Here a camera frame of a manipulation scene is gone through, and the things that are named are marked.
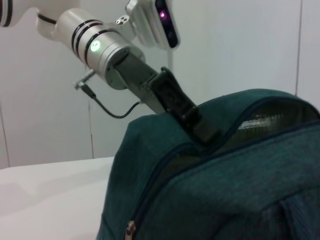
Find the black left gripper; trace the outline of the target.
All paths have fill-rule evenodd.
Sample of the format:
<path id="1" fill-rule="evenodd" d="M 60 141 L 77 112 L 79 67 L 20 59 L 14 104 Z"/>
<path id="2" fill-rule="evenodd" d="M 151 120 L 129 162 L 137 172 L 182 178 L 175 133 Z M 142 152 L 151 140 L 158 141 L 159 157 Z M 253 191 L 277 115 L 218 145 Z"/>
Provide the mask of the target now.
<path id="1" fill-rule="evenodd" d="M 203 117 L 168 68 L 162 67 L 157 73 L 128 50 L 120 50 L 110 58 L 109 86 L 115 90 L 128 89 L 155 114 L 165 110 L 189 136 L 204 146 L 221 136 L 221 131 Z"/>

